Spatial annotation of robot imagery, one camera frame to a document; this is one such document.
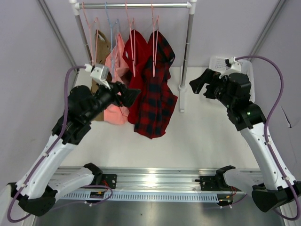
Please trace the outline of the red plaid skirt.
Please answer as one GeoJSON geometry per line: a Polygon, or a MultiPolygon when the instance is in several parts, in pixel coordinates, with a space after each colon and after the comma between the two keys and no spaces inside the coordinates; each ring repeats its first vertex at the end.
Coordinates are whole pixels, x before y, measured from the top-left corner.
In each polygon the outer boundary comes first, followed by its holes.
{"type": "Polygon", "coordinates": [[[166,133],[177,102],[167,82],[171,78],[170,68],[175,60],[175,53],[167,39],[158,31],[158,49],[155,77],[152,76],[152,34],[148,45],[151,49],[143,72],[144,90],[139,103],[138,118],[134,131],[150,139],[166,133]]]}

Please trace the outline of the pink wire hanger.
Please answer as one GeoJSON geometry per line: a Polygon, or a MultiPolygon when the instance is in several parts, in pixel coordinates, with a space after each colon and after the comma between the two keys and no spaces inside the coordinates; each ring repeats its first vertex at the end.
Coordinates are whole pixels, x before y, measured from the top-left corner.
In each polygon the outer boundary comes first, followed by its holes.
{"type": "Polygon", "coordinates": [[[157,49],[158,49],[158,21],[159,16],[155,16],[154,14],[154,5],[151,2],[151,12],[152,12],[152,25],[153,25],[153,33],[152,33],[152,76],[155,77],[156,73],[156,61],[157,61],[157,49]]]}

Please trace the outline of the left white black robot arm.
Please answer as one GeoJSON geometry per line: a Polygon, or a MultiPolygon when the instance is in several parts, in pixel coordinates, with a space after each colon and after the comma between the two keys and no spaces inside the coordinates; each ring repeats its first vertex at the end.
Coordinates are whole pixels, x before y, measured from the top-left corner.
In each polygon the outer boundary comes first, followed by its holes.
{"type": "Polygon", "coordinates": [[[63,196],[78,188],[106,187],[102,184],[103,172],[93,163],[57,182],[51,178],[63,160],[91,130],[91,122],[110,105],[131,107],[141,93],[121,82],[108,82],[98,86],[96,93],[85,85],[71,89],[65,97],[63,116],[52,129],[48,143],[31,169],[18,182],[9,183],[12,210],[15,202],[25,212],[40,217],[52,209],[63,196]]]}

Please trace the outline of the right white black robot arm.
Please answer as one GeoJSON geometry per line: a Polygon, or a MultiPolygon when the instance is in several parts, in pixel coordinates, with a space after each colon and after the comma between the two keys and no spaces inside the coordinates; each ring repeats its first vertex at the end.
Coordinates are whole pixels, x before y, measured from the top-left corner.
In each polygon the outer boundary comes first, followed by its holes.
{"type": "Polygon", "coordinates": [[[301,195],[301,183],[290,173],[270,138],[264,131],[267,120],[261,108],[250,101],[251,82],[246,74],[233,72],[222,75],[206,69],[189,85],[195,94],[206,88],[206,98],[217,99],[227,110],[228,119],[248,143],[261,170],[257,181],[234,166],[216,171],[215,186],[225,190],[229,186],[250,195],[262,212],[274,210],[301,195]]]}

